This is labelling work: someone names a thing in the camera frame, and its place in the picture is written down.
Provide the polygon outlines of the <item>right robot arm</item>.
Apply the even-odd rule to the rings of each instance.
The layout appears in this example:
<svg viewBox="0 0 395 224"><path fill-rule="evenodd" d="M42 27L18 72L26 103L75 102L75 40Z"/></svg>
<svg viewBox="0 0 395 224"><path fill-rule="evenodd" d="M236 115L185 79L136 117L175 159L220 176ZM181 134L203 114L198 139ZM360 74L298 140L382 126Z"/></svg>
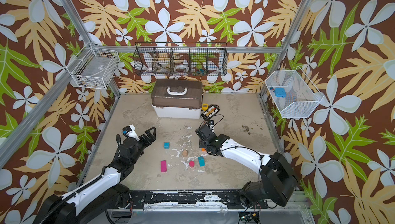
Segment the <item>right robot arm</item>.
<svg viewBox="0 0 395 224"><path fill-rule="evenodd" d="M249 181L239 191L244 207L262 205L268 199L281 207L287 205L298 186L298 177L284 155L257 152L227 135L216 135L207 124L196 129L195 133L199 137L199 147L208 154L234 160L258 175L257 182Z"/></svg>

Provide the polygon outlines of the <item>magenta rectangular block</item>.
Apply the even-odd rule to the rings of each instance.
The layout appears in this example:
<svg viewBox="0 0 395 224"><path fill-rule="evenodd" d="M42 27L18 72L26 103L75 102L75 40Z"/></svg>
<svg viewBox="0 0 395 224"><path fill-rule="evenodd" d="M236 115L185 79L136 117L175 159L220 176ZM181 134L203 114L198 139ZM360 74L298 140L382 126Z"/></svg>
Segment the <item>magenta rectangular block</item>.
<svg viewBox="0 0 395 224"><path fill-rule="evenodd" d="M160 162L160 170L162 173L167 172L167 162L165 160Z"/></svg>

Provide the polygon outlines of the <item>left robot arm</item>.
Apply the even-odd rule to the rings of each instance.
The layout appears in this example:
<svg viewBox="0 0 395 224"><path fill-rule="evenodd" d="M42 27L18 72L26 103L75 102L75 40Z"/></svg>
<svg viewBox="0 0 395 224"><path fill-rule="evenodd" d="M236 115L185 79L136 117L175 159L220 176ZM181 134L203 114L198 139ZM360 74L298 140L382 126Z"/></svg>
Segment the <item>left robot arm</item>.
<svg viewBox="0 0 395 224"><path fill-rule="evenodd" d="M48 197L37 213L35 224L85 224L109 208L129 204L130 189L121 182L134 170L144 150L156 140L156 128L139 136L135 127L129 125L121 134L125 139L116 135L117 149L111 163L82 186L62 196Z"/></svg>

